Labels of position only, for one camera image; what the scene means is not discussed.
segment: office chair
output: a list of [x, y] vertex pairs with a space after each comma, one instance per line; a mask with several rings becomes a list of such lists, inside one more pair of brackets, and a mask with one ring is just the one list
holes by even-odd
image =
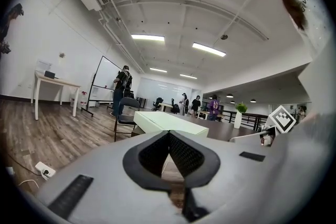
[[161, 97], [157, 98], [156, 103], [153, 102], [154, 108], [152, 110], [153, 111], [158, 110], [161, 107], [159, 104], [162, 102], [163, 102], [163, 99]]
[[134, 116], [126, 116], [126, 115], [119, 115], [120, 108], [121, 106], [129, 106], [131, 108], [136, 108], [138, 111], [140, 111], [140, 104], [137, 100], [132, 99], [132, 98], [123, 98], [120, 100], [119, 104], [119, 111], [117, 113], [117, 118], [115, 119], [116, 123], [114, 124], [114, 141], [117, 141], [117, 133], [118, 134], [132, 134], [132, 133], [122, 133], [122, 132], [117, 132], [117, 125], [120, 123], [121, 125], [119, 126], [129, 126], [133, 125], [133, 130], [136, 126], [136, 123], [134, 122]]

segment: dark floor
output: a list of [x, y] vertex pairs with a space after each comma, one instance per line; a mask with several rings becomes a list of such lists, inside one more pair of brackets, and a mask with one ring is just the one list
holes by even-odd
[[[36, 173], [35, 165], [40, 161], [58, 171], [91, 149], [113, 143], [115, 118], [109, 115], [111, 110], [102, 105], [90, 111], [94, 117], [77, 110], [74, 118], [70, 105], [39, 104], [39, 120], [35, 121], [30, 103], [0, 100], [1, 152], [6, 165], [15, 171], [15, 182], [33, 179], [41, 186], [45, 180], [20, 167], [11, 157]], [[124, 113], [131, 115], [134, 111], [125, 108]], [[133, 127], [118, 127], [120, 132], [132, 130]], [[118, 134], [117, 141], [130, 136]], [[181, 208], [183, 177], [170, 158], [164, 167], [162, 178], [171, 182], [171, 199]], [[23, 183], [20, 188], [32, 194], [37, 191], [34, 182]]]

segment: black slot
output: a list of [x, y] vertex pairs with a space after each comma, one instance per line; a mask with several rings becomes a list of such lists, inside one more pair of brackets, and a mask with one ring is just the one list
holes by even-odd
[[85, 192], [93, 181], [92, 177], [79, 175], [62, 191], [62, 193], [48, 206], [58, 216], [68, 219]]
[[242, 152], [240, 153], [241, 157], [247, 158], [247, 159], [252, 159], [256, 162], [263, 162], [265, 159], [265, 156], [263, 155], [258, 155], [258, 154], [254, 154], [254, 153], [250, 153], [250, 152]]

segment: electrical outlet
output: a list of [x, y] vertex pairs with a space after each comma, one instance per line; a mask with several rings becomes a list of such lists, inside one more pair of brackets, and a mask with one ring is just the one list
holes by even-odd
[[49, 178], [52, 177], [56, 173], [54, 169], [50, 168], [49, 166], [45, 165], [42, 162], [39, 162], [38, 164], [36, 164], [35, 168], [39, 170], [41, 173], [44, 173], [44, 175]]

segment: ceiling light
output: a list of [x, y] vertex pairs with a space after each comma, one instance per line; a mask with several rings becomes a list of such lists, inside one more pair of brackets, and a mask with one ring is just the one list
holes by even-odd
[[161, 69], [156, 69], [156, 68], [150, 68], [153, 71], [158, 71], [158, 72], [163, 72], [163, 73], [167, 73], [166, 70], [161, 70]]
[[216, 54], [216, 55], [219, 55], [221, 57], [224, 57], [226, 55], [226, 53], [224, 52], [221, 52], [219, 50], [215, 50], [213, 48], [209, 48], [209, 47], [206, 47], [204, 45], [201, 45], [201, 44], [197, 44], [197, 43], [194, 43], [193, 45], [193, 48], [196, 48], [196, 49], [200, 49], [200, 50], [205, 50], [207, 52], [210, 52], [212, 54]]
[[159, 36], [132, 35], [132, 38], [133, 39], [145, 39], [145, 40], [164, 41], [164, 37], [159, 37]]
[[187, 75], [183, 75], [183, 74], [180, 74], [181, 77], [186, 77], [186, 78], [190, 78], [190, 79], [197, 79], [196, 77], [191, 77], [191, 76], [187, 76]]

